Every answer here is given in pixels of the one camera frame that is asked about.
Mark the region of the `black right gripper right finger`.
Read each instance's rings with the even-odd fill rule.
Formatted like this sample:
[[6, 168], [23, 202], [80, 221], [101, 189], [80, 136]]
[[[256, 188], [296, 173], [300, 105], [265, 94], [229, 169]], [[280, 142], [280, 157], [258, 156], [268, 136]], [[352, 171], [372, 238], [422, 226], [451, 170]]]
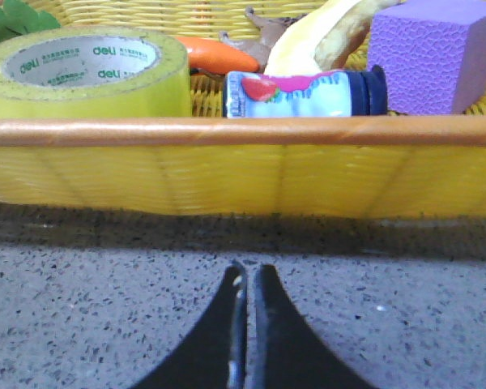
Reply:
[[254, 388], [371, 388], [318, 338], [285, 291], [276, 268], [255, 280]]

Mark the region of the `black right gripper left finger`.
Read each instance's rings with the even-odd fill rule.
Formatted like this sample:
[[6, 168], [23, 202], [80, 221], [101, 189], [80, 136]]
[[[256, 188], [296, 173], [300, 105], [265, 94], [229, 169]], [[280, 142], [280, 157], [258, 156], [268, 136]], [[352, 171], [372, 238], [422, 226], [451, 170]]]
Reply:
[[225, 269], [215, 296], [180, 344], [136, 388], [242, 388], [247, 349], [247, 275]]

